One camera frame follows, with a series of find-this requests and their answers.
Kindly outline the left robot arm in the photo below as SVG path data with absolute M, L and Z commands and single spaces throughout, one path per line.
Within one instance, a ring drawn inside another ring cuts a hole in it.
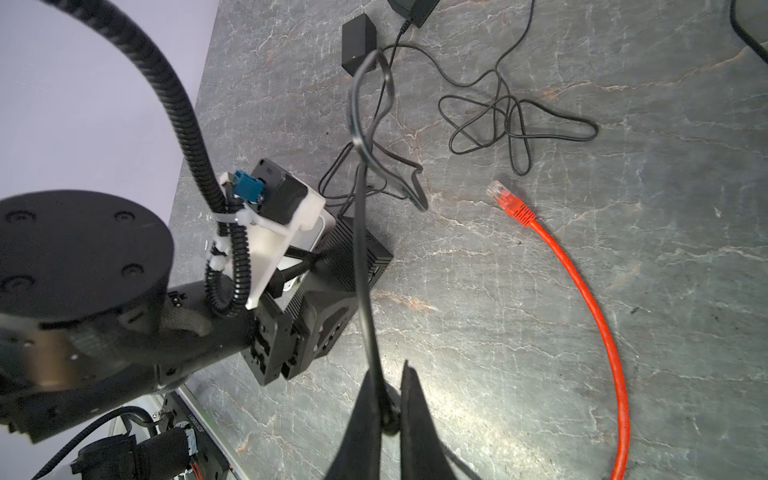
M 56 8 L 120 50 L 169 117 L 217 227 L 201 281 L 168 287 L 172 235 L 125 198 L 50 190 L 1 203 L 1 423 L 40 442 L 82 422 L 140 418 L 136 397 L 234 353 L 261 384 L 323 356 L 356 308 L 348 243 L 292 246 L 324 201 L 277 165 L 219 181 L 192 106 L 152 39 L 108 1 Z

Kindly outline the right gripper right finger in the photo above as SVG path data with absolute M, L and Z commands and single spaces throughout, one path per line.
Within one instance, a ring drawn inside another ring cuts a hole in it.
M 402 479 L 455 479 L 437 434 L 417 374 L 404 363 L 400 400 Z

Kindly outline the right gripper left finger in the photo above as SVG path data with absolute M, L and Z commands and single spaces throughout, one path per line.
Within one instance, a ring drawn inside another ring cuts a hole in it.
M 378 480 L 382 425 L 378 397 L 367 372 L 326 479 Z

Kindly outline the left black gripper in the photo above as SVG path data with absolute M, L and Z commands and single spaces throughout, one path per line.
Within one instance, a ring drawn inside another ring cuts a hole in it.
M 296 312 L 281 308 L 267 293 L 254 310 L 254 341 L 243 352 L 257 383 L 266 386 L 282 377 L 290 380 L 327 355 L 357 309 L 349 292 L 308 291 L 295 304 Z

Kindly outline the black ribbed network switch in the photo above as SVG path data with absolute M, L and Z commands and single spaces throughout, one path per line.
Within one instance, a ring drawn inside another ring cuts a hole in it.
M 300 314 L 302 300 L 307 292 L 356 292 L 354 231 L 354 219 L 343 216 L 319 243 L 319 259 L 304 276 L 286 307 L 295 318 Z M 372 289 L 393 260 L 393 254 L 366 231 L 365 258 L 368 286 Z

